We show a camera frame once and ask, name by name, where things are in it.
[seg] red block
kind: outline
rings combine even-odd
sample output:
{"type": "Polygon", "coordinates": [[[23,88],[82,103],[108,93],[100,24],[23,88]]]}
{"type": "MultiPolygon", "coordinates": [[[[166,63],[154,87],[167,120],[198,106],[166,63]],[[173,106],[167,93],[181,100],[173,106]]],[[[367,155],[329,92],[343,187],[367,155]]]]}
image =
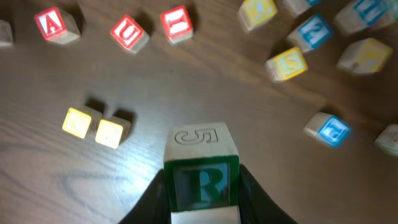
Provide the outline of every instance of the red block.
{"type": "Polygon", "coordinates": [[[193,36],[193,27],[185,6],[179,6],[160,15],[166,36],[176,44],[193,36]]]}

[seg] dark wood surface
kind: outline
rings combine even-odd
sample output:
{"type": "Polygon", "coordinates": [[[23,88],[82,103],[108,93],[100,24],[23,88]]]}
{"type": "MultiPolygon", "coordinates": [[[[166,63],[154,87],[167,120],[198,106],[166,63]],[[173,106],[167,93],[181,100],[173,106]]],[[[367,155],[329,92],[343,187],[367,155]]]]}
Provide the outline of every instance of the dark wood surface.
{"type": "Polygon", "coordinates": [[[367,36],[398,50],[398,27],[348,38],[335,32],[305,55],[309,72],[273,84],[264,63],[288,47],[286,35],[316,12],[331,23],[346,1],[323,0],[298,19],[276,3],[278,15],[245,34],[241,0],[0,0],[15,38],[0,50],[0,223],[117,223],[162,167],[168,130],[212,121],[228,125],[241,162],[299,223],[397,223],[398,159],[374,139],[396,119],[398,56],[368,77],[335,65],[367,36]],[[180,4],[195,36],[171,46],[159,16],[180,4]],[[75,17],[78,42],[44,41],[34,15],[50,6],[75,17]],[[136,56],[109,34],[124,14],[151,35],[136,56]],[[119,149],[62,131],[67,109],[87,103],[133,120],[119,149]],[[302,131],[325,107],[353,127],[338,149],[302,131]]]}

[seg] black object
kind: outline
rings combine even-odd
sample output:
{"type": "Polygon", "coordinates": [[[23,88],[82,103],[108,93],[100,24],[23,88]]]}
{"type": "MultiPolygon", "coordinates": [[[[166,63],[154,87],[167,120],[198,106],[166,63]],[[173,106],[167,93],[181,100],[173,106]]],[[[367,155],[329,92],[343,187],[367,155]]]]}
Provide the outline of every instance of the black object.
{"type": "MultiPolygon", "coordinates": [[[[238,200],[242,224],[297,224],[267,195],[242,164],[239,165],[238,200]]],[[[170,213],[162,169],[119,224],[168,224],[170,213]]]]}

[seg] toy block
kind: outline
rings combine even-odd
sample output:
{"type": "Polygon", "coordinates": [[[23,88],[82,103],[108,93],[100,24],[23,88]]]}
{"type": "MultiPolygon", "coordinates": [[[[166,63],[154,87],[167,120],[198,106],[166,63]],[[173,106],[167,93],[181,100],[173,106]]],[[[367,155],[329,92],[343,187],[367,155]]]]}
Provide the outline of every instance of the toy block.
{"type": "Polygon", "coordinates": [[[246,32],[270,21],[278,13],[273,0],[245,0],[238,12],[238,19],[246,32]]]}
{"type": "Polygon", "coordinates": [[[293,30],[287,40],[305,53],[317,49],[332,35],[331,27],[322,16],[315,15],[293,30]]]}
{"type": "Polygon", "coordinates": [[[384,152],[398,156],[398,124],[390,124],[376,139],[376,145],[384,152]]]}
{"type": "Polygon", "coordinates": [[[395,24],[398,21],[398,0],[385,0],[387,12],[372,26],[373,29],[395,24]]]}
{"type": "Polygon", "coordinates": [[[179,6],[160,15],[166,36],[171,44],[193,37],[191,19],[185,6],[179,6]]]}
{"type": "Polygon", "coordinates": [[[0,21],[0,47],[10,47],[13,42],[10,23],[0,21]]]}
{"type": "Polygon", "coordinates": [[[284,0],[285,7],[293,17],[297,17],[319,3],[319,0],[284,0]]]}
{"type": "Polygon", "coordinates": [[[71,15],[57,7],[51,7],[35,16],[45,40],[67,44],[80,38],[80,31],[71,15]]]}
{"type": "Polygon", "coordinates": [[[266,69],[273,82],[286,81],[308,70],[298,47],[294,47],[266,62],[266,69]]]}
{"type": "Polygon", "coordinates": [[[239,224],[238,206],[223,208],[212,208],[204,210],[172,212],[171,220],[173,224],[186,223],[206,223],[206,224],[239,224]]]}
{"type": "Polygon", "coordinates": [[[338,67],[353,75],[380,72],[392,49],[380,41],[368,38],[348,46],[338,62],[338,67]]]}
{"type": "Polygon", "coordinates": [[[121,118],[111,117],[99,122],[95,141],[105,146],[117,149],[129,135],[131,123],[121,118]]]}
{"type": "Polygon", "coordinates": [[[373,26],[387,13],[384,0],[354,0],[335,17],[335,24],[343,35],[350,35],[373,26]]]}
{"type": "Polygon", "coordinates": [[[84,139],[87,134],[94,135],[102,113],[87,106],[81,109],[69,108],[62,129],[84,139]]]}
{"type": "Polygon", "coordinates": [[[170,130],[164,172],[172,212],[238,204],[239,154],[225,123],[170,130]]]}
{"type": "Polygon", "coordinates": [[[145,46],[149,35],[129,15],[123,18],[111,30],[113,38],[128,52],[136,54],[145,46]]]}
{"type": "Polygon", "coordinates": [[[304,128],[305,133],[331,147],[338,147],[350,131],[342,120],[326,113],[317,113],[304,128]]]}

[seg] red letter a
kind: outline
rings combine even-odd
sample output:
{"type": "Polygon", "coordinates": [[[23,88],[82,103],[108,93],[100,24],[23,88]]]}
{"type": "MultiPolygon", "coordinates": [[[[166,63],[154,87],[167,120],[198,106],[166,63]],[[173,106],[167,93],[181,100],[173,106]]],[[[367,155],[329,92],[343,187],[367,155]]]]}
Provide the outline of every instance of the red letter a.
{"type": "Polygon", "coordinates": [[[55,31],[59,30],[60,27],[50,18],[49,15],[45,16],[45,20],[47,21],[47,34],[54,33],[55,31]]]}

